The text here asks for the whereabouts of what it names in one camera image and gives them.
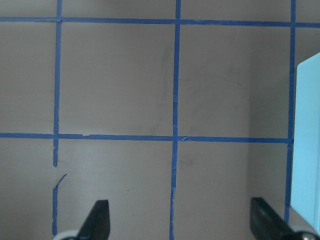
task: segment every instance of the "silver metal screw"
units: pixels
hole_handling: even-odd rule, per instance
[[[316,240],[316,238],[310,233],[303,233],[302,240]]]

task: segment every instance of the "rounded corner of light blue panel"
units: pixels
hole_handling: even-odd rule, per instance
[[[320,53],[297,66],[291,206],[320,234]]]

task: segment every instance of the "white round object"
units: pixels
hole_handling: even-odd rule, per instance
[[[69,231],[63,231],[57,234],[53,240],[62,240],[66,238],[74,238],[78,235],[79,230],[69,230]]]

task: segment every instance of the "gray floor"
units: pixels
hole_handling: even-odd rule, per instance
[[[320,23],[319,8],[297,0],[296,21]],[[53,167],[56,23],[1,17],[56,11],[52,0],[0,0],[1,237],[51,239],[53,188],[67,174],[58,232],[78,229],[95,200],[109,199],[111,240],[168,240],[175,25],[62,22],[59,133],[152,141],[60,139]],[[174,0],[64,0],[62,8],[64,17],[175,14]],[[291,1],[182,0],[181,19],[290,22]],[[252,240],[250,197],[284,216],[287,144],[248,139],[288,137],[290,54],[297,66],[320,52],[319,40],[320,28],[297,27],[291,52],[288,24],[180,26],[178,135],[230,142],[179,138],[187,141],[177,149],[175,240]],[[312,231],[292,209],[289,222]]]

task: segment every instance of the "vertical blue tape strip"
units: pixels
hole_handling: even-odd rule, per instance
[[[62,18],[62,0],[57,1],[57,18]],[[60,59],[61,59],[61,21],[55,29],[55,71],[54,71],[54,126],[53,126],[53,166],[58,164],[59,148],[59,101],[60,101]]]
[[[295,52],[296,52],[296,0],[291,0],[291,27],[290,27],[290,78],[289,78],[289,114],[288,139],[293,139],[294,129],[294,94],[295,94]],[[288,224],[290,217],[291,182],[293,166],[293,141],[288,142],[286,159],[286,183],[284,220]]]
[[[52,189],[52,235],[55,236],[58,233],[57,229],[57,216],[58,216],[58,186],[61,183],[61,181],[67,176],[67,174],[64,174],[58,183],[55,185],[55,187]]]
[[[181,0],[176,0],[175,19],[181,18]],[[170,194],[170,226],[169,240],[174,240],[174,201],[177,185],[178,161],[178,97],[179,97],[179,57],[180,57],[180,24],[174,30],[174,73],[173,73],[173,114],[172,114],[172,162],[171,162],[171,194]]]

